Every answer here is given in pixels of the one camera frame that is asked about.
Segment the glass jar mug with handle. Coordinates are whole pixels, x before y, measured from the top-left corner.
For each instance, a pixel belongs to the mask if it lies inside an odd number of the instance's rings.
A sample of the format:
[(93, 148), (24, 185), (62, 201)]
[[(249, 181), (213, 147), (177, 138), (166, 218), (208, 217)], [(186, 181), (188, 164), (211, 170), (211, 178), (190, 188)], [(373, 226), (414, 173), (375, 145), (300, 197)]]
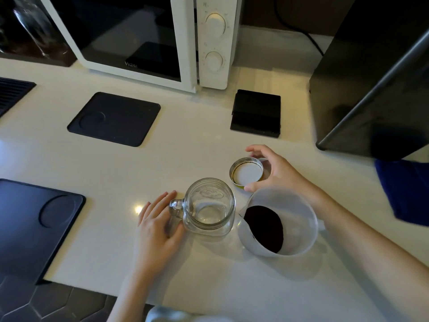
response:
[(235, 197), (225, 182), (202, 178), (189, 187), (183, 199), (170, 202), (166, 232), (172, 236), (182, 222), (198, 238), (220, 240), (232, 230), (235, 210)]

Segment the translucent plastic measuring pitcher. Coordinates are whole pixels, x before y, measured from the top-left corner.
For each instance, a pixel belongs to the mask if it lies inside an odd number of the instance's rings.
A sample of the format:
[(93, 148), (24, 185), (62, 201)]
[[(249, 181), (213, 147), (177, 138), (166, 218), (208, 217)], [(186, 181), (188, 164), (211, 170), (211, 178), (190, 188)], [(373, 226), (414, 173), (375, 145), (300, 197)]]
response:
[[(275, 211), (283, 224), (284, 241), (282, 249), (273, 253), (265, 249), (253, 236), (244, 220), (245, 211), (250, 206), (262, 205)], [(308, 203), (296, 192), (281, 188), (262, 188), (254, 192), (239, 212), (237, 233), (245, 249), (266, 258), (289, 258), (306, 253), (315, 243), (319, 231), (325, 229)]]

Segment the blue cloth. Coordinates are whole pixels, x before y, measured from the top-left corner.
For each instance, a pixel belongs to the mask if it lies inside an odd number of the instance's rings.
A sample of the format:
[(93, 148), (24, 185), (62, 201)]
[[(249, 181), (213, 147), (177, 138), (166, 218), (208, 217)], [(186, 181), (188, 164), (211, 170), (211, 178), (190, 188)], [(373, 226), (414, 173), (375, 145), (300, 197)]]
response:
[(429, 163), (376, 159), (374, 165), (394, 216), (429, 227)]

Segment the black box appliance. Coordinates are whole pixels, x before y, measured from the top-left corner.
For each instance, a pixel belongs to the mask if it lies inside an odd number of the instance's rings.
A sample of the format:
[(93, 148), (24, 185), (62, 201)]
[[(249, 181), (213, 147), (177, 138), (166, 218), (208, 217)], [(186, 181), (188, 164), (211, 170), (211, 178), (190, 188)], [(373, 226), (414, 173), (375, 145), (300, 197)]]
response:
[(355, 0), (309, 93), (321, 151), (396, 161), (429, 145), (429, 0)]

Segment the person's left forearm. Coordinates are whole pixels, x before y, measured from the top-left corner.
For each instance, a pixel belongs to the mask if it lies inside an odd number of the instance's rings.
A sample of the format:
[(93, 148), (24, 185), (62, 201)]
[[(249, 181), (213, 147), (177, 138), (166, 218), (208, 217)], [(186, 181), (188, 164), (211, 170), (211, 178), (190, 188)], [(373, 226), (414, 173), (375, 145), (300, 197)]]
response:
[(165, 265), (136, 265), (125, 278), (107, 322), (141, 322), (147, 296)]

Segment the white microwave oven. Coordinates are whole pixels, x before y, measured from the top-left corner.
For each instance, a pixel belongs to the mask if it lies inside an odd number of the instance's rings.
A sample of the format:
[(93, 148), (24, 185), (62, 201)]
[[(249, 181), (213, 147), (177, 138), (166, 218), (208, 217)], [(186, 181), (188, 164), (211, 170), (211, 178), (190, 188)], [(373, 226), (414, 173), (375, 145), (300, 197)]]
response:
[[(195, 93), (225, 90), (243, 0), (40, 0), (79, 62), (88, 69)], [(225, 33), (207, 34), (218, 13)], [(205, 66), (218, 52), (222, 68)]]

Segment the person's left hand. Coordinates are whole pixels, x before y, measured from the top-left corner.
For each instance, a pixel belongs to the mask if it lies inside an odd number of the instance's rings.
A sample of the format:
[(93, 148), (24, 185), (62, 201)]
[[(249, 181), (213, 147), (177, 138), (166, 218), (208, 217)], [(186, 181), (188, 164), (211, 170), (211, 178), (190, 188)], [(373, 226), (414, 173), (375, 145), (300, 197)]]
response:
[(180, 243), (168, 243), (166, 226), (170, 220), (169, 203), (175, 190), (164, 192), (153, 202), (147, 202), (138, 217), (134, 263), (136, 265), (166, 265)]

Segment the black slatted grille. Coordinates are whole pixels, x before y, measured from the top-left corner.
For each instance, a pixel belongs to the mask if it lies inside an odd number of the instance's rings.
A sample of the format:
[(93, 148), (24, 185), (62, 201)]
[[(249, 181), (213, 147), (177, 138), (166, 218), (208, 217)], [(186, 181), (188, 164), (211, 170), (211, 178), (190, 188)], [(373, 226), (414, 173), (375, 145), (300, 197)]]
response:
[(34, 82), (0, 77), (0, 118), (35, 86)]

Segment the white microwave knob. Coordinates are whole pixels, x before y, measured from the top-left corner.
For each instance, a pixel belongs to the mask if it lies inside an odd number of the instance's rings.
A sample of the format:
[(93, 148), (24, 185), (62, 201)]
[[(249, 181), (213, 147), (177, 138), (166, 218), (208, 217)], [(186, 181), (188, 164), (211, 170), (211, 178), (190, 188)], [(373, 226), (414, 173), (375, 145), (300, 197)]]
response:
[(223, 58), (218, 52), (211, 51), (207, 53), (205, 58), (205, 66), (209, 71), (218, 72), (222, 68), (222, 65)]
[(225, 33), (225, 19), (218, 13), (211, 13), (206, 18), (205, 29), (208, 35), (218, 38)]

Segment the dark ground coffee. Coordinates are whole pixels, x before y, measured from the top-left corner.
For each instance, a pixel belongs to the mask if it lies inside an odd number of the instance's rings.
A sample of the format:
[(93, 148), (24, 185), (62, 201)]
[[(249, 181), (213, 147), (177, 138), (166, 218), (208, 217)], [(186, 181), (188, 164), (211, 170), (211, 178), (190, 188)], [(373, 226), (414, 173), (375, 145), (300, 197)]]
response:
[(279, 215), (272, 209), (255, 205), (246, 209), (244, 220), (254, 238), (267, 250), (278, 253), (283, 246), (284, 229)]

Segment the round metal jar lid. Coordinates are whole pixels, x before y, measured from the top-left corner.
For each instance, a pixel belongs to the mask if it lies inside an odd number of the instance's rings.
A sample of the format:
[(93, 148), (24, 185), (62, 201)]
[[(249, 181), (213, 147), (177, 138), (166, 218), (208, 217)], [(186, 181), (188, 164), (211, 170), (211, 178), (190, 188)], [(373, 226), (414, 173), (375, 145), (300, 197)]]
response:
[(264, 176), (263, 162), (266, 158), (243, 157), (236, 160), (229, 169), (229, 178), (238, 188), (244, 189), (249, 183), (262, 180)]

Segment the clear glass bottle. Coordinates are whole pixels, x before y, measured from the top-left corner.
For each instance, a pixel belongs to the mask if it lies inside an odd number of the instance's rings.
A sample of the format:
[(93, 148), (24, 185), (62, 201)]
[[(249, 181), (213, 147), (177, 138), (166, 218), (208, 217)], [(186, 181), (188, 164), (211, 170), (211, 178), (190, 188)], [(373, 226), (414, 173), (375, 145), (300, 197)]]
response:
[(43, 56), (59, 59), (68, 47), (53, 26), (39, 0), (13, 0), (14, 15), (35, 42)]

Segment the person's right hand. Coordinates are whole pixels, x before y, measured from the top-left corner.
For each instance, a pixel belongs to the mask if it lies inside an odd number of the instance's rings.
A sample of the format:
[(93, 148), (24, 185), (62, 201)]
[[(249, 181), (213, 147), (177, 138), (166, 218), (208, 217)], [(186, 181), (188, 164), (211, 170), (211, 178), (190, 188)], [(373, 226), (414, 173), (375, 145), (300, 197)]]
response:
[(284, 157), (278, 155), (266, 145), (250, 145), (245, 149), (251, 157), (266, 158), (271, 165), (271, 172), (267, 179), (270, 187), (290, 189), (303, 196), (310, 204), (315, 204), (323, 197), (324, 192), (304, 178)]

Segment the person's white garment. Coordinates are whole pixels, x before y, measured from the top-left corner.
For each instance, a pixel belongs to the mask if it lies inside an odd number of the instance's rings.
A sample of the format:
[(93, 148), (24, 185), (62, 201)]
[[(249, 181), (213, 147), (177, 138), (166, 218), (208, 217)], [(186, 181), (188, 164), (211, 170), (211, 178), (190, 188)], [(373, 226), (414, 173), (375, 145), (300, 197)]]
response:
[(208, 316), (191, 314), (163, 306), (154, 306), (147, 315), (145, 322), (209, 322)]

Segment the person's right forearm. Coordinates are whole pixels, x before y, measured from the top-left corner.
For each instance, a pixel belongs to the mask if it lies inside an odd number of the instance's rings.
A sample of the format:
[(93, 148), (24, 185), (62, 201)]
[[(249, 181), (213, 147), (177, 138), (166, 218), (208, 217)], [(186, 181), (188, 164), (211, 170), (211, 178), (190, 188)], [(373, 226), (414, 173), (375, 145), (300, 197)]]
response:
[(377, 291), (409, 321), (429, 322), (429, 266), (313, 183), (303, 182), (299, 192)]

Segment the black square coffee scale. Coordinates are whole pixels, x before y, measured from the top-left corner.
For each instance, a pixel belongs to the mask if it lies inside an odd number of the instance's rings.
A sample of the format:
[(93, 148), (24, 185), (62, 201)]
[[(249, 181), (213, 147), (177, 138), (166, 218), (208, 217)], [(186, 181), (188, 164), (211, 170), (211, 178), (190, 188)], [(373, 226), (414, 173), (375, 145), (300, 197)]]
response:
[(281, 96), (239, 89), (234, 98), (230, 129), (278, 138), (281, 134)]

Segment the black square rubber mat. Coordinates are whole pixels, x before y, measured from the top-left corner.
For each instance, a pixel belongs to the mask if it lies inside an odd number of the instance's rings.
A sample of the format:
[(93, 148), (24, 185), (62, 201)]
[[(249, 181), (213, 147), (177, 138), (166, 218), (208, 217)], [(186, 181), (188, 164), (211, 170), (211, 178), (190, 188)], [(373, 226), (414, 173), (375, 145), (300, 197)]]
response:
[(68, 124), (71, 133), (138, 147), (147, 136), (161, 106), (110, 93), (97, 92)]
[(84, 195), (0, 178), (0, 273), (45, 283), (85, 202)]

